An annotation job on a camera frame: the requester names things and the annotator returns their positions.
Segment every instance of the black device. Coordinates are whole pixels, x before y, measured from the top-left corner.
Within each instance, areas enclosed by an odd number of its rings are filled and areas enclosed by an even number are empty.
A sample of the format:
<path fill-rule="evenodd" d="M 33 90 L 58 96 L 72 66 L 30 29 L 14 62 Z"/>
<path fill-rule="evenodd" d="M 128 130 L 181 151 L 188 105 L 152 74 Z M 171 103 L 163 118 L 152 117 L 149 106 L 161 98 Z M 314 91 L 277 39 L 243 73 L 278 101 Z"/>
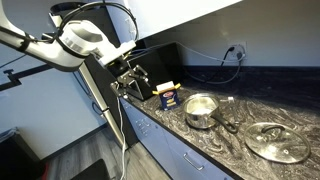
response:
<path fill-rule="evenodd" d="M 136 80 L 127 89 L 128 93 L 141 100 L 153 96 L 152 91 L 156 90 L 157 85 L 168 81 L 180 83 L 184 77 L 182 59 L 176 43 L 152 48 L 127 62 L 130 67 L 139 65 L 148 73 L 149 85 L 143 80 Z"/>

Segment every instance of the pot handle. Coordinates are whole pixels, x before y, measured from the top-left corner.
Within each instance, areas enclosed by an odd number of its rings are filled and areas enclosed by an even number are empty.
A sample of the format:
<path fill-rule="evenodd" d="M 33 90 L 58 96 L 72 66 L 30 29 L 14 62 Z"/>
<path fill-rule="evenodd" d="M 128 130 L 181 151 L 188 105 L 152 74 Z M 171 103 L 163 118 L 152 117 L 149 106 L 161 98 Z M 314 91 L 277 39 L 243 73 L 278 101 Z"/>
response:
<path fill-rule="evenodd" d="M 220 114 L 213 114 L 211 117 L 218 121 L 231 134 L 236 134 L 238 132 L 238 128 L 223 118 Z"/>

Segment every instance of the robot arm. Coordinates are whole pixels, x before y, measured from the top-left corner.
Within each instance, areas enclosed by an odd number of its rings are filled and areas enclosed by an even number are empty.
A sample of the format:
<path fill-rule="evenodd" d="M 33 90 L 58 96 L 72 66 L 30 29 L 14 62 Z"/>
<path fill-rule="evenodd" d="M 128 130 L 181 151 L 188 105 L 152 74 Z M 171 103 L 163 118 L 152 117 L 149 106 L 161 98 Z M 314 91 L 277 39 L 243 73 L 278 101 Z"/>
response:
<path fill-rule="evenodd" d="M 107 64 L 135 47 L 134 41 L 115 48 L 90 21 L 70 21 L 53 42 L 37 41 L 7 19 L 0 0 L 0 42 L 33 56 L 61 71 L 76 71 L 93 54 L 99 64 Z"/>

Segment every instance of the cabinet door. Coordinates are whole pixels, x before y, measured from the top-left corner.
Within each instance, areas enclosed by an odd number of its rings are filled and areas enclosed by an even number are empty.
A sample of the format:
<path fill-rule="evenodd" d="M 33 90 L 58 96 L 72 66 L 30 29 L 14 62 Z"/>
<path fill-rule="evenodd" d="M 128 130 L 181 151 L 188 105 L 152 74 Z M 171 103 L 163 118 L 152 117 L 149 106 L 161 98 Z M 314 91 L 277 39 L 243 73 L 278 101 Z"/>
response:
<path fill-rule="evenodd" d="M 189 175 L 185 176 L 182 172 L 179 172 L 182 179 L 192 179 L 194 176 L 192 174 L 197 175 L 204 179 L 215 179 L 215 180 L 231 180 L 232 178 L 228 176 L 225 172 L 217 168 L 211 162 L 206 160 L 196 151 L 191 149 L 189 146 L 184 144 L 182 141 L 174 137 L 169 132 L 165 132 L 165 136 L 168 140 L 168 144 L 170 146 L 171 151 L 173 151 L 179 158 L 175 158 L 176 166 L 187 168 L 189 167 L 187 172 Z"/>
<path fill-rule="evenodd" d="M 164 129 L 126 101 L 122 101 L 122 104 L 138 139 L 167 173 L 176 179 L 176 166 L 163 133 Z"/>

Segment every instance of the gray floor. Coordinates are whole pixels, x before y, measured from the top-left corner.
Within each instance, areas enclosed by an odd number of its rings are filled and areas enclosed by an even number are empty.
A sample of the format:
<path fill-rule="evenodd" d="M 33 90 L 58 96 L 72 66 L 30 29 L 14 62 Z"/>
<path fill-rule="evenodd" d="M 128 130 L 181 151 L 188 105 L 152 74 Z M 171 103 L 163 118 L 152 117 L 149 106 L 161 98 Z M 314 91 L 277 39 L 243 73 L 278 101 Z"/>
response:
<path fill-rule="evenodd" d="M 121 178 L 121 149 L 108 128 L 52 159 L 49 162 L 47 179 L 70 179 L 98 159 L 105 161 L 111 179 Z M 126 168 L 126 180 L 170 179 L 140 143 L 126 151 Z"/>

